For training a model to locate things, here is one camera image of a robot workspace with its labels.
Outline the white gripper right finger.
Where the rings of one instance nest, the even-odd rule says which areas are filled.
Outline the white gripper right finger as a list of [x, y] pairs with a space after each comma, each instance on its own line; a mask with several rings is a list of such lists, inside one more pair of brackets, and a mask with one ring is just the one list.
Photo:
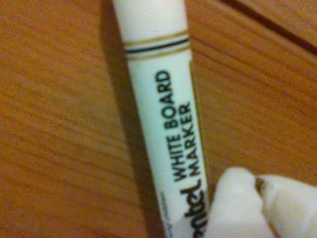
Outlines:
[[317, 236], [317, 188], [277, 175], [257, 176], [263, 214], [281, 238]]

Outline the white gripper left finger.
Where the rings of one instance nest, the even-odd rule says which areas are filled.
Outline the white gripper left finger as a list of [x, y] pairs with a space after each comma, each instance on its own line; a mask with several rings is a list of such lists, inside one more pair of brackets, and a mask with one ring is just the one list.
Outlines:
[[220, 177], [211, 205], [206, 238], [273, 238], [262, 214], [255, 176], [245, 168], [227, 169]]

